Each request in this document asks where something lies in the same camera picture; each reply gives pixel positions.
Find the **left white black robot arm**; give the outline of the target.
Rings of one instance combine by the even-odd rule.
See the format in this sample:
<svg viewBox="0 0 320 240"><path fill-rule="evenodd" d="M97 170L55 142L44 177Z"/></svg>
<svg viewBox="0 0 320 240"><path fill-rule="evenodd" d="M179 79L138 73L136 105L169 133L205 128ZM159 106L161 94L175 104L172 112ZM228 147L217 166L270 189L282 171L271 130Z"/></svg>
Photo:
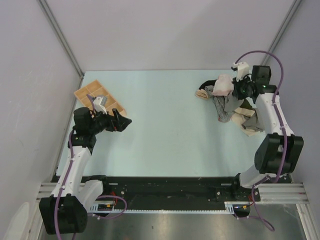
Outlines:
<svg viewBox="0 0 320 240"><path fill-rule="evenodd" d="M92 157L97 134L122 132L132 120L122 116L116 108L112 114L80 107L73 112L74 126L68 137L68 155L63 172L51 192L39 203L43 224L49 235L58 239L63 234L82 233L86 229L88 213L95 200L105 200L111 188L101 180L89 180L81 188L84 169Z"/></svg>

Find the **grey underwear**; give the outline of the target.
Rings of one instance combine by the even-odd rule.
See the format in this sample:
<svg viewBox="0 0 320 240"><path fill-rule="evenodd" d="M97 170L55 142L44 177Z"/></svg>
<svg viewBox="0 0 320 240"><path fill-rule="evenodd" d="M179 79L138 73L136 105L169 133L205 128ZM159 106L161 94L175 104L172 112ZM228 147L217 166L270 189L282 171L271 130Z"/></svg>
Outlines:
<svg viewBox="0 0 320 240"><path fill-rule="evenodd" d="M226 113L234 112L242 105L243 102L243 99L237 99L232 93L230 93L224 98L224 111Z"/></svg>

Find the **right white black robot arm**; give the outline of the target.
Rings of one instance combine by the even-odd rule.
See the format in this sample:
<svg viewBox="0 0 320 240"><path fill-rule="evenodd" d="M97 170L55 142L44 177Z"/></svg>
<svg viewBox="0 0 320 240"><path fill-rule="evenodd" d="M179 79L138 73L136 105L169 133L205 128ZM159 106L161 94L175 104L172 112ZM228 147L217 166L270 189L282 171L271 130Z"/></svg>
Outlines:
<svg viewBox="0 0 320 240"><path fill-rule="evenodd" d="M238 100L251 98L263 124L265 138L254 155L254 164L238 173L230 188L231 196L242 201L252 189L271 181L277 183L281 176L294 171L304 146L301 136L289 127L280 104L279 90L270 84L271 68L265 65L250 67L246 62L234 63L232 70L233 96Z"/></svg>

